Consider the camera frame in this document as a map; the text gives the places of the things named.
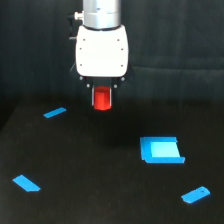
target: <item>black table surface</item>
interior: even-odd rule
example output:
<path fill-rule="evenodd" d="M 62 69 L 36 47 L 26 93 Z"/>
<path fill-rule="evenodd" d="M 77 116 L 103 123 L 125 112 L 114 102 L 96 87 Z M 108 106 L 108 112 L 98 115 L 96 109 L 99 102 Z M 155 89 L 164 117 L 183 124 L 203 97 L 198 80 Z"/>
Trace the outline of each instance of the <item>black table surface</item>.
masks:
<path fill-rule="evenodd" d="M 177 137 L 185 163 L 141 160 L 146 136 Z M 0 223 L 224 223 L 223 155 L 223 110 L 21 104 L 0 133 Z M 23 190 L 19 175 L 41 190 Z M 182 200 L 201 186 L 211 194 Z"/>

